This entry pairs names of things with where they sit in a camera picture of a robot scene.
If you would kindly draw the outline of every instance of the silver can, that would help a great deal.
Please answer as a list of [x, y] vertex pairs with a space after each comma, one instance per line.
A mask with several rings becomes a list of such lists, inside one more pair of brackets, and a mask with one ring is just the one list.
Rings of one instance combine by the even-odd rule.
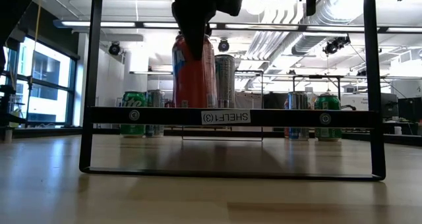
[[[164, 108], [164, 92], [161, 90], [150, 90], [148, 91], [148, 107], [153, 108]], [[164, 136], [164, 125], [147, 125], [146, 126], [147, 137], [163, 137]]]
[[235, 58], [233, 56], [216, 56], [216, 80], [219, 108], [235, 107], [235, 70]]
[[[289, 109], [308, 109], [308, 96], [305, 92], [289, 92]], [[289, 139], [307, 141], [309, 128], [289, 128]]]

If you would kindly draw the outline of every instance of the black metal shelf frame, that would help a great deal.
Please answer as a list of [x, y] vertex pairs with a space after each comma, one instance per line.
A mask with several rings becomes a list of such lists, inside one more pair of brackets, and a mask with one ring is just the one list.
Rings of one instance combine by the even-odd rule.
[[103, 0], [92, 0], [88, 66], [86, 77], [85, 113], [80, 147], [79, 169], [84, 173], [110, 175], [152, 175], [174, 177], [221, 177], [258, 179], [305, 179], [324, 181], [381, 181], [385, 179], [384, 138], [380, 114], [380, 73], [378, 61], [378, 36], [375, 0], [364, 0], [365, 47], [369, 111], [286, 111], [250, 110], [251, 122], [231, 126], [288, 126], [369, 128], [371, 130], [372, 173], [368, 175], [310, 175], [275, 173], [217, 173], [204, 171], [161, 171], [138, 169], [110, 169], [91, 166], [92, 135], [94, 123], [202, 125], [202, 112], [219, 109], [173, 108], [115, 108], [95, 107], [98, 72], [98, 53]]

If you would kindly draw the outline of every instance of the shelf label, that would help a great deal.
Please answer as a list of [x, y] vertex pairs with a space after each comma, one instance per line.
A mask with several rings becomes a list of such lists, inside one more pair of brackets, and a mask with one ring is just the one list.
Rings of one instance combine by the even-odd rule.
[[202, 125], [227, 125], [238, 123], [251, 123], [251, 111], [242, 109], [224, 111], [203, 111]]

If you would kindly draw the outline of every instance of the blue can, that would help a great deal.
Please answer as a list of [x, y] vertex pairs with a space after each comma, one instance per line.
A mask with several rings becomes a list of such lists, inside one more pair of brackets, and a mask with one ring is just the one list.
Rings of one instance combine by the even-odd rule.
[[[308, 96], [306, 92], [289, 92], [289, 109], [308, 109]], [[289, 139], [307, 141], [308, 128], [289, 128]]]

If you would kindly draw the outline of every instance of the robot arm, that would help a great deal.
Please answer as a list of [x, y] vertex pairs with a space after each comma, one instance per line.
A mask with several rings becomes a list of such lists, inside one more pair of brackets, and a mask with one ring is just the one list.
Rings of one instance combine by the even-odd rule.
[[[195, 59], [202, 58], [205, 27], [217, 11], [237, 16], [242, 0], [175, 0], [171, 6], [180, 31]], [[307, 0], [307, 15], [315, 13], [316, 0]]]

